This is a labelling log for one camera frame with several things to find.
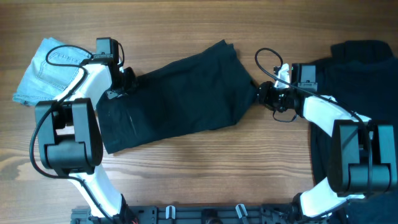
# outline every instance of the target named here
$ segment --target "folded light blue garment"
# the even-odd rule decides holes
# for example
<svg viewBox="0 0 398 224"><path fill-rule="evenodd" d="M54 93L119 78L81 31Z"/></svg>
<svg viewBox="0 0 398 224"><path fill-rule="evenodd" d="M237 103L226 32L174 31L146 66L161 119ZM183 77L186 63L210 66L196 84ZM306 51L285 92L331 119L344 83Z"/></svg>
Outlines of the folded light blue garment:
<svg viewBox="0 0 398 224"><path fill-rule="evenodd" d="M59 45L64 43L52 37L42 41L12 97L13 101L36 105L41 100L52 100L69 86L79 68L52 66L45 61L46 54ZM89 54L80 49L62 47L54 50L49 55L49 60L53 63L79 64L89 57Z"/></svg>

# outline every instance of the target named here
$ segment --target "black fabric pile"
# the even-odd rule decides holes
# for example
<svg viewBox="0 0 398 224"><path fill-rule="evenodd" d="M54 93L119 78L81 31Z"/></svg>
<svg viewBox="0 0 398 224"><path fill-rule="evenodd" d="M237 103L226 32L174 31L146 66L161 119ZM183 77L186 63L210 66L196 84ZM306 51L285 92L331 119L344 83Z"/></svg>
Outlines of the black fabric pile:
<svg viewBox="0 0 398 224"><path fill-rule="evenodd" d="M353 111L389 121L398 142L398 59L388 44L377 40L348 41L331 47L332 58L312 64L317 68L318 91L332 95ZM311 125L311 157L315 182L326 177L331 137ZM354 202L333 214L332 223L398 223L398 191Z"/></svg>
<svg viewBox="0 0 398 224"><path fill-rule="evenodd" d="M104 93L96 105L108 153L234 125L256 97L233 45L223 40L137 81L135 91L111 100Z"/></svg>

